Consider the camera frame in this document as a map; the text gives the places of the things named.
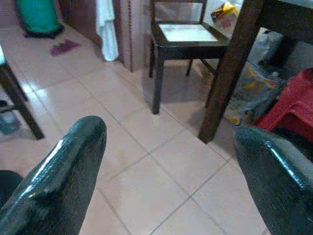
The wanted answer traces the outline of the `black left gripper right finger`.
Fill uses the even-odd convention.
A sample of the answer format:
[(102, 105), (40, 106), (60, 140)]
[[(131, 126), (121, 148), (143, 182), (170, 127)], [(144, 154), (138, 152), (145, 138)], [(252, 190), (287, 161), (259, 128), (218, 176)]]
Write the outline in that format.
[(235, 129), (235, 152), (253, 201), (272, 235), (313, 233), (313, 143), (278, 127)]

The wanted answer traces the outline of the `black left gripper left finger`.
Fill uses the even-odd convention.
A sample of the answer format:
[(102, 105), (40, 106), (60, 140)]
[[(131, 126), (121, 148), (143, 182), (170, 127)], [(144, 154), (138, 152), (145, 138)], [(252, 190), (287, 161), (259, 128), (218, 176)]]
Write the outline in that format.
[(0, 172), (3, 235), (77, 235), (84, 222), (106, 149), (98, 116), (76, 121), (27, 176)]

